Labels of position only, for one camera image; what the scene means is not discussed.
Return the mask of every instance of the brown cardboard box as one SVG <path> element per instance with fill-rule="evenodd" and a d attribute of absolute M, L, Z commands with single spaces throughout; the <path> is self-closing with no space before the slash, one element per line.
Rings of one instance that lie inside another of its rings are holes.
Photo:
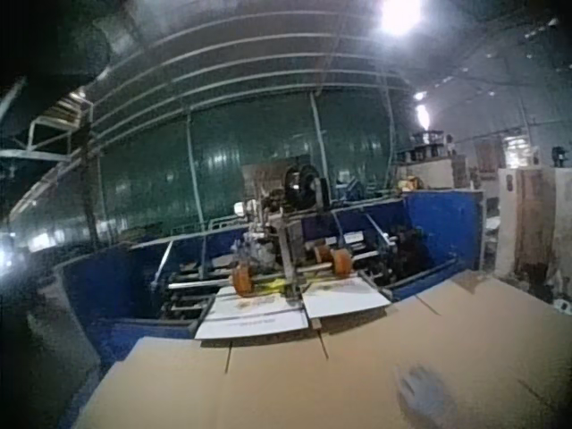
<path fill-rule="evenodd" d="M 546 427 L 569 384 L 572 319 L 475 273 L 322 326 L 212 348 L 143 339 L 78 427 L 431 427 L 396 389 L 396 370 L 418 364 L 441 376 L 470 427 Z"/>

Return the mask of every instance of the curved ceiling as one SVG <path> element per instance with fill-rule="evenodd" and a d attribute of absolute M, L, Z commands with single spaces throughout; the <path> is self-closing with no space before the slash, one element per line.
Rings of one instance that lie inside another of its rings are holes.
<path fill-rule="evenodd" d="M 381 82 L 410 91 L 450 73 L 523 3 L 424 0 L 421 22 L 396 38 L 382 32 L 379 0 L 137 0 L 97 23 L 114 52 L 86 87 L 91 147 L 246 97 Z M 13 215 L 79 161 L 49 171 Z"/>

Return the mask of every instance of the green wall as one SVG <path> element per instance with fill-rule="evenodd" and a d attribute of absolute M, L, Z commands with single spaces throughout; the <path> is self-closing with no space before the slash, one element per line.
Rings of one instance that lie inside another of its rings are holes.
<path fill-rule="evenodd" d="M 377 91 L 330 91 L 316 98 L 330 181 L 344 174 L 383 183 L 389 156 L 389 120 Z M 400 114 L 398 144 L 407 132 Z M 105 208 L 114 234 L 160 223 L 163 235 L 199 231 L 189 167 L 186 117 L 115 142 L 101 157 Z M 232 214 L 241 200 L 240 166 L 310 155 L 322 170 L 308 93 L 259 97 L 194 113 L 193 155 L 205 220 Z M 97 160 L 90 166 L 101 239 L 107 239 Z M 19 242 L 51 234 L 54 242 L 88 238 L 78 172 L 66 175 L 13 222 Z"/>

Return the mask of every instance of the corrugated metal wall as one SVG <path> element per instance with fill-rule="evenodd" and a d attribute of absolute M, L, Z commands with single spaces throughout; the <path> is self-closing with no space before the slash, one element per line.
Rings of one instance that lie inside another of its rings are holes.
<path fill-rule="evenodd" d="M 332 183 L 341 172 L 382 182 L 389 122 L 379 93 L 324 92 L 316 104 Z M 260 97 L 198 112 L 190 129 L 206 222 L 232 214 L 233 204 L 242 198 L 244 164 L 308 154 L 322 170 L 308 93 Z M 110 146 L 100 158 L 102 189 L 97 160 L 91 163 L 90 186 L 103 241 L 108 228 L 113 235 L 151 223 L 159 223 L 163 235 L 200 229 L 186 132 L 187 119 L 180 117 Z M 80 192 L 79 173 L 66 175 L 13 222 L 18 241 L 46 242 L 42 234 L 50 245 L 86 240 Z"/>

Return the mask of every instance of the orange roller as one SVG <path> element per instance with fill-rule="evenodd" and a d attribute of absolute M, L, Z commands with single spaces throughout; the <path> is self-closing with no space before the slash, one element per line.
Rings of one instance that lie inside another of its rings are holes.
<path fill-rule="evenodd" d="M 252 280 L 248 265 L 239 265 L 232 270 L 232 286 L 241 296 L 252 293 Z"/>
<path fill-rule="evenodd" d="M 346 278 L 351 273 L 351 255 L 345 248 L 332 251 L 333 273 L 338 277 Z"/>
<path fill-rule="evenodd" d="M 333 261 L 332 251 L 330 250 L 330 246 L 326 244 L 314 247 L 314 255 L 315 255 L 315 260 L 318 264 Z"/>

